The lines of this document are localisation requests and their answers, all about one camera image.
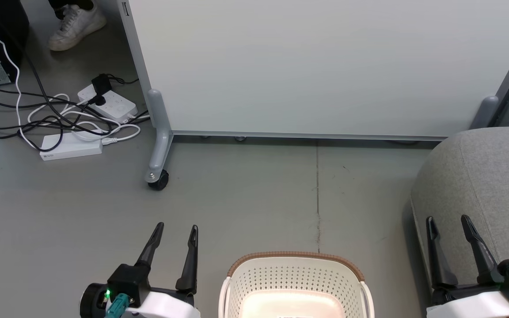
whiteboard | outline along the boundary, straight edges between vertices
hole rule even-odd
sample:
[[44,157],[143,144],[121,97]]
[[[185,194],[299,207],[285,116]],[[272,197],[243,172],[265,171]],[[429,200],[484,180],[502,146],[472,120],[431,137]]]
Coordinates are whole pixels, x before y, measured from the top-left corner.
[[449,136],[509,69],[504,0],[130,0],[175,131]]

gray floor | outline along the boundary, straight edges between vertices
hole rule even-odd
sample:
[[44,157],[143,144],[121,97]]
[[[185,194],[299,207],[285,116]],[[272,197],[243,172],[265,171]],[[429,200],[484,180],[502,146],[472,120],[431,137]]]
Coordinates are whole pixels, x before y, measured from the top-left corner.
[[[136,76],[118,24],[50,54],[53,13],[42,0],[24,5],[28,50],[49,94],[75,98],[99,72]],[[23,70],[22,89],[36,92]],[[115,90],[143,109],[137,85]],[[14,122],[13,110],[0,108],[0,125]],[[147,123],[101,155],[50,162],[19,139],[0,140],[0,318],[78,316],[85,287],[134,261],[159,221],[166,227],[150,275],[158,287],[174,286],[190,227],[199,226],[196,305],[204,317],[216,317],[220,284],[237,258],[274,250],[346,257],[364,272],[377,317],[424,316],[427,288],[406,202],[433,145],[178,138],[170,183],[158,193],[143,183],[153,131]]]

black pants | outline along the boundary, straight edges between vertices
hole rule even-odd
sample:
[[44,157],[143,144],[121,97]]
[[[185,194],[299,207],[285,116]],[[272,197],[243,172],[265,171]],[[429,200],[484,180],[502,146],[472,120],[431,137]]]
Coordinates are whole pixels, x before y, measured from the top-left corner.
[[60,9],[67,4],[76,4],[84,10],[91,10],[93,8],[93,2],[91,0],[48,0],[48,2],[50,2],[50,6],[54,8],[54,13],[59,19],[64,18],[62,10]]

power strip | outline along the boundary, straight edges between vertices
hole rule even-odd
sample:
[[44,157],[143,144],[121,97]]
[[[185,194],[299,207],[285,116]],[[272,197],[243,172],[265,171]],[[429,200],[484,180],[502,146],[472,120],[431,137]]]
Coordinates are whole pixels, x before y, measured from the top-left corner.
[[[84,101],[92,99],[95,95],[93,85],[89,85],[85,89],[79,91],[78,98],[80,101]],[[101,106],[91,104],[90,107],[104,117],[113,119],[119,123],[125,123],[137,114],[137,106],[135,103],[113,91],[103,94],[103,98],[105,98],[105,104]]]
[[[101,129],[94,129],[96,133],[101,133]],[[81,131],[78,132],[80,135],[86,138],[96,138],[97,135],[94,135],[89,132]],[[44,136],[42,141],[42,149],[48,149],[56,143],[58,143],[60,139],[60,134],[56,135],[47,135]],[[62,137],[62,142],[60,145],[51,151],[41,151],[40,155],[44,161],[56,160],[56,159],[66,159],[73,157],[81,157],[84,155],[99,155],[103,150],[103,145],[101,144],[101,140],[94,141],[83,141],[76,137],[72,132],[65,133]]]

person's foot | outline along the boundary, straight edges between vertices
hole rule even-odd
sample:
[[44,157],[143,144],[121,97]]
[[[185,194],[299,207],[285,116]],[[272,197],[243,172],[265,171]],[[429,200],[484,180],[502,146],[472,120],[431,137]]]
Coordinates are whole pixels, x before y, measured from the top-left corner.
[[107,20],[94,4],[91,10],[79,6],[65,6],[60,28],[48,40],[52,51],[65,51],[78,44],[85,36],[105,26]]

